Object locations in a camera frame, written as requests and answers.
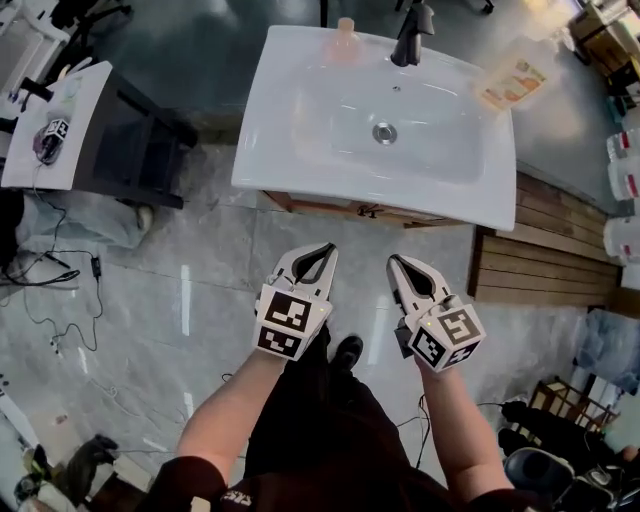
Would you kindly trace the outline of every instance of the wrist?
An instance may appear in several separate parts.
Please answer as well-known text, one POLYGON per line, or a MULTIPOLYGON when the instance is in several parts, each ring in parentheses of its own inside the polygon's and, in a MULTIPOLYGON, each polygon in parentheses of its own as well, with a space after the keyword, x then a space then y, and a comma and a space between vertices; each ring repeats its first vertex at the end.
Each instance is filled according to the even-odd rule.
POLYGON ((429 368, 422 361, 418 362, 417 358, 416 358, 416 364, 418 366, 418 369, 420 370, 420 376, 422 377, 422 380, 425 383, 436 384, 436 383, 445 382, 453 378, 454 374, 456 373, 455 368, 449 368, 441 372, 436 372, 431 368, 429 368))
POLYGON ((255 362, 255 364, 259 364, 261 366, 279 368, 280 371, 282 371, 282 369, 284 368, 284 366, 287 364, 287 361, 288 361, 284 357, 280 357, 275 354, 269 354, 268 352, 265 352, 264 350, 259 350, 259 349, 255 349, 249 356, 249 359, 255 362))

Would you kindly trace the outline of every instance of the soap dispenser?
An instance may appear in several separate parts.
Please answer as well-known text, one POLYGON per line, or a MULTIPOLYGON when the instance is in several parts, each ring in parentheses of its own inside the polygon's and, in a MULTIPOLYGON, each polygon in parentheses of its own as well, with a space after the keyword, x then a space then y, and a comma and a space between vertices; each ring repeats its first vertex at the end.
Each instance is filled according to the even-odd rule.
POLYGON ((362 50, 362 41, 354 32, 355 23, 351 18, 340 18, 338 28, 331 34, 325 46, 326 59, 337 64, 356 62, 362 50))

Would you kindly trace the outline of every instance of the sink drain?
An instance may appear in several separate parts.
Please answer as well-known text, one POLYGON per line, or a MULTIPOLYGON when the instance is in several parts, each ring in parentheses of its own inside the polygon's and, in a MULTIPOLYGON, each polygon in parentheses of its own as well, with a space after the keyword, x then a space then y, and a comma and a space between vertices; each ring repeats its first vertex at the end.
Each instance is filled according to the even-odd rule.
POLYGON ((398 138, 398 131, 389 123, 378 123, 373 127, 372 133, 373 138, 385 146, 393 144, 398 138))

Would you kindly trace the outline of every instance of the black shirt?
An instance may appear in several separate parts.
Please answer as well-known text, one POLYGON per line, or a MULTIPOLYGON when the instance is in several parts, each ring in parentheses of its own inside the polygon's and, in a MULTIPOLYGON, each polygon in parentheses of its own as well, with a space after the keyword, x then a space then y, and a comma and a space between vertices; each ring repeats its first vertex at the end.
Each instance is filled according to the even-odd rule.
POLYGON ((425 473, 409 466, 329 458, 288 473, 268 473, 227 488, 218 470, 198 457, 167 462, 139 511, 189 511, 194 496, 212 511, 444 512, 543 510, 535 495, 515 490, 488 493, 464 506, 425 473))

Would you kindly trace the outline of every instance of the white tabletop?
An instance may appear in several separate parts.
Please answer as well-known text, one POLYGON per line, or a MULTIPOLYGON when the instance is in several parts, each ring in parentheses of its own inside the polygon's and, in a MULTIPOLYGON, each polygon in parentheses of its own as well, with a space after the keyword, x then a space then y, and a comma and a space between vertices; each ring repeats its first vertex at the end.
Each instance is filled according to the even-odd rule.
POLYGON ((87 128, 112 69, 108 62, 101 62, 67 76, 48 87, 54 92, 49 102, 31 96, 11 139, 3 188, 72 188, 87 128), (58 159, 43 165, 33 151, 33 139, 41 128, 59 118, 68 120, 69 132, 58 159))

